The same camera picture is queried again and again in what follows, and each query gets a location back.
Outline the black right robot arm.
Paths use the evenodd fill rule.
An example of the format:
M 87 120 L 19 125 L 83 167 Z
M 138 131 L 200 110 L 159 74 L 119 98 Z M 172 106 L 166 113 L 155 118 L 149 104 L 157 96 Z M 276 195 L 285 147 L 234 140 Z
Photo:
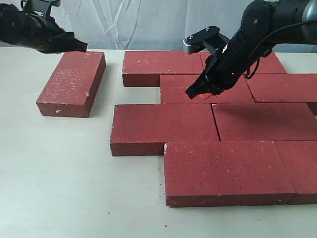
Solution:
M 280 44 L 317 43 L 315 0 L 255 0 L 243 12 L 240 28 L 229 39 L 217 26 L 209 26 L 183 40 L 191 55 L 210 52 L 198 79 L 186 90 L 190 99 L 198 95 L 219 95 L 231 89 L 241 76 L 251 79 L 260 59 Z

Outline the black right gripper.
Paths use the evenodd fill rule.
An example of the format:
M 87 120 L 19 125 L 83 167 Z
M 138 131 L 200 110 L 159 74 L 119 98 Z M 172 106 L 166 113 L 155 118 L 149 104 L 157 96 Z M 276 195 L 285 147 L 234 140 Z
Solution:
M 252 78 L 263 55 L 260 48 L 262 39 L 262 35 L 258 33 L 247 36 L 243 31 L 238 31 L 225 46 L 207 58 L 201 75 L 186 89 L 187 96 L 190 99 L 197 96 L 206 99 L 231 89 L 242 75 L 246 79 Z M 257 63 L 256 67 L 250 73 L 254 63 Z

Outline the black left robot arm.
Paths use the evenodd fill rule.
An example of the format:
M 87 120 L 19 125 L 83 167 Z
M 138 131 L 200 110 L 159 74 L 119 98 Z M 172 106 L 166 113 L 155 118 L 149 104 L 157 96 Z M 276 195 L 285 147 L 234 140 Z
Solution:
M 0 40 L 6 44 L 35 49 L 43 54 L 86 52 L 88 44 L 61 28 L 51 16 L 59 0 L 22 0 L 21 10 L 0 4 Z

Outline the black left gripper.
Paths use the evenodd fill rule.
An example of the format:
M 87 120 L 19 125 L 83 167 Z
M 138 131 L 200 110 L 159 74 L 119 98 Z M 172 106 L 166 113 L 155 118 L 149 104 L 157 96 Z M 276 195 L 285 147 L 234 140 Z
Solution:
M 44 54 L 87 51 L 88 44 L 74 38 L 55 22 L 47 27 L 36 14 L 18 13 L 16 45 L 32 48 Z

